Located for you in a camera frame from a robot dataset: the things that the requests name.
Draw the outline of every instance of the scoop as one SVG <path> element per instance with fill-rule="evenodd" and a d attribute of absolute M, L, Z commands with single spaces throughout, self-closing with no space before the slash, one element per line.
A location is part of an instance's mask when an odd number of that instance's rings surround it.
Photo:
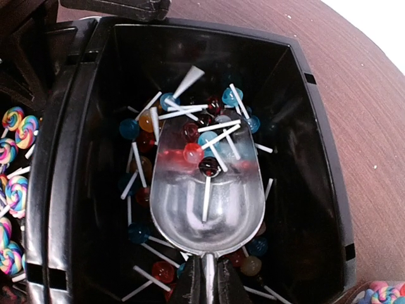
<path fill-rule="evenodd" d="M 240 118 L 230 110 L 226 115 Z M 217 148 L 228 172 L 212 178 L 208 217 L 202 222 L 206 177 L 182 156 L 187 144 L 182 127 L 191 121 L 182 116 L 165 122 L 151 188 L 151 215 L 171 244 L 202 258 L 207 304 L 213 304 L 216 260 L 253 238 L 263 221 L 265 195 L 250 128 L 243 121 L 231 135 L 240 160 L 226 139 Z"/>

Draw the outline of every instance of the black plastic container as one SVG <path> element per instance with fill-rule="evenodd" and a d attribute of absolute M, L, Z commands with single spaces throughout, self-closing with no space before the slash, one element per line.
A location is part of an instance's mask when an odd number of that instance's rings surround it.
<path fill-rule="evenodd" d="M 261 120 L 255 141 L 275 149 L 259 154 L 263 180 L 275 180 L 265 215 L 270 250 L 262 258 L 264 282 L 293 303 L 309 304 L 331 302 L 354 284 L 339 159 L 315 78 L 296 41 L 185 20 L 146 25 L 107 17 L 86 25 L 73 39 L 75 51 L 67 55 L 51 96 L 50 104 L 63 109 L 58 136 L 40 134 L 42 154 L 32 164 L 27 276 L 34 303 L 118 303 L 146 281 L 132 267 L 150 269 L 158 259 L 127 240 L 127 209 L 116 183 L 130 149 L 118 124 L 129 113 L 117 109 L 141 110 L 157 91 L 172 92 L 191 65 L 206 74 L 184 98 L 202 102 L 235 83 Z M 64 26 L 82 29 L 83 23 Z M 70 43 L 64 45 L 72 48 Z M 148 216 L 133 210 L 137 220 Z M 155 247 L 181 263 L 178 252 Z M 254 279 L 242 280 L 260 288 Z M 149 286 L 129 302 L 165 300 Z"/>

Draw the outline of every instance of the wooden table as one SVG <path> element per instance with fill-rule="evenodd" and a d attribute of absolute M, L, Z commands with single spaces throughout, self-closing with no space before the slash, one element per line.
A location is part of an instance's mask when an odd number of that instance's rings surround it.
<path fill-rule="evenodd" d="M 100 14 L 61 8 L 59 20 L 89 15 Z M 265 30 L 301 43 L 340 155 L 358 280 L 405 280 L 405 76 L 320 0 L 173 0 L 169 16 Z"/>

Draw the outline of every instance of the wood grain surface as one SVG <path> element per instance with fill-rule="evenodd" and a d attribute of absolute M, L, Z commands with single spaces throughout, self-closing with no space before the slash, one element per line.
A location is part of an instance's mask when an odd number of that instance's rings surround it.
<path fill-rule="evenodd" d="M 59 21 L 90 15 L 61 8 Z M 173 0 L 169 16 L 260 29 L 300 42 L 339 151 L 358 280 L 405 280 L 405 76 L 319 0 Z"/>

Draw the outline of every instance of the white floor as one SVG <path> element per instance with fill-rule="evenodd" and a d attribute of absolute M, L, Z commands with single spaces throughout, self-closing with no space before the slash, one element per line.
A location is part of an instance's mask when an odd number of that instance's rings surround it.
<path fill-rule="evenodd" d="M 405 75 L 405 0 L 322 0 L 365 33 Z"/>

